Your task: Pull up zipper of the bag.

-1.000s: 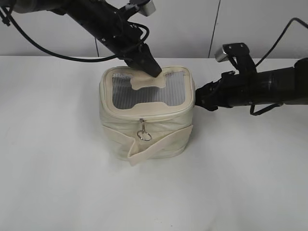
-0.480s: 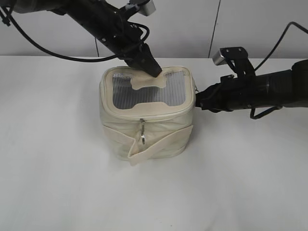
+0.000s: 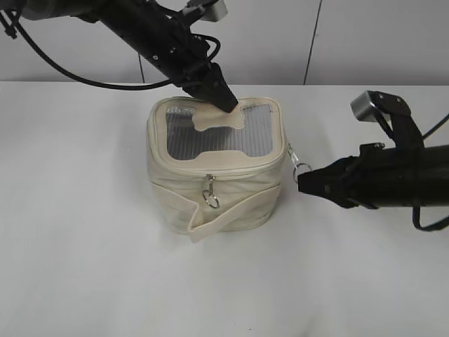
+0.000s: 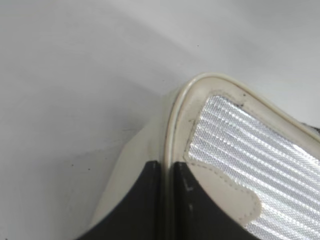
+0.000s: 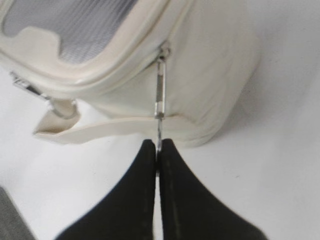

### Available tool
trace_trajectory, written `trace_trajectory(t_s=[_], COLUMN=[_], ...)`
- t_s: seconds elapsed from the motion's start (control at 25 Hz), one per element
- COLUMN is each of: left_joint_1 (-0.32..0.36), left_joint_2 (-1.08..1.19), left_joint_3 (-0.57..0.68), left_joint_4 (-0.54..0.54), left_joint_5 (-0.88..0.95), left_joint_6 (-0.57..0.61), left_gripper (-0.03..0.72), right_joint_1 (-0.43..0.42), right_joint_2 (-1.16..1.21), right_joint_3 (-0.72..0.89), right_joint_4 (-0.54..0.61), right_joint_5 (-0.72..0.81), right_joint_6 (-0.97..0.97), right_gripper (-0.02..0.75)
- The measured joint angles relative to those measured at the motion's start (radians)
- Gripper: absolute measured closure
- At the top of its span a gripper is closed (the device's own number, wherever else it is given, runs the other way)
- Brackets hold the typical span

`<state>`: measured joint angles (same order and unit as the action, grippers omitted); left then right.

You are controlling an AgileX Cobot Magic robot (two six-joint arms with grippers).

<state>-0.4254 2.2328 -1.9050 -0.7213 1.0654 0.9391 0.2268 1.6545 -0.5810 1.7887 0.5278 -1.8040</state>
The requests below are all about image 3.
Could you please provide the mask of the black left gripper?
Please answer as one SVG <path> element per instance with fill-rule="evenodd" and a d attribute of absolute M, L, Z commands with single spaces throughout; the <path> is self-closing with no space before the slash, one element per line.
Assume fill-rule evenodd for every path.
<path fill-rule="evenodd" d="M 217 49 L 209 53 L 217 38 L 193 34 L 179 18 L 171 20 L 157 13 L 137 13 L 135 29 L 139 52 L 168 78 L 155 84 L 136 86 L 136 91 L 152 90 L 169 84 L 182 87 L 191 97 L 230 113 L 238 105 L 220 66 L 213 62 Z"/>

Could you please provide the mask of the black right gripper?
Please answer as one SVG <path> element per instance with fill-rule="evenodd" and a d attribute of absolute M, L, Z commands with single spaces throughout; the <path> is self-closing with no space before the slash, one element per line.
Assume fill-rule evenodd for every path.
<path fill-rule="evenodd" d="M 362 144 L 358 156 L 343 157 L 336 161 L 338 164 L 300 174 L 298 191 L 342 208 L 389 207 L 389 169 L 382 161 L 384 147 L 384 143 Z"/>

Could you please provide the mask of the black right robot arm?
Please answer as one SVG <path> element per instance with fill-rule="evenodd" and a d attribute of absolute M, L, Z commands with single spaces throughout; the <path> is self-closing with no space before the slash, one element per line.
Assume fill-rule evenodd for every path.
<path fill-rule="evenodd" d="M 295 173 L 300 192 L 345 209 L 402 206 L 418 213 L 423 206 L 448 205 L 448 146 L 425 147 L 425 136 L 401 97 L 365 91 L 351 102 L 351 110 L 359 121 L 379 124 L 395 146 L 364 144 L 357 157 Z"/>

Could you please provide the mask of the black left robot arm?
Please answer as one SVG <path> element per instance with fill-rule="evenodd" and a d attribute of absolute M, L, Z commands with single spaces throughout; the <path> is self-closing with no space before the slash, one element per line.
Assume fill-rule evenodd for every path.
<path fill-rule="evenodd" d="M 175 11 L 158 1 L 2 1 L 1 26 L 12 39 L 22 37 L 48 65 L 77 82 L 118 91 L 148 91 L 174 85 L 191 97 L 230 113 L 238 100 L 214 58 L 221 43 L 191 26 L 199 21 L 218 22 L 227 14 L 223 1 L 188 1 Z M 155 84 L 106 84 L 71 73 L 52 60 L 26 32 L 20 19 L 48 20 L 73 17 L 101 22 L 166 76 Z"/>

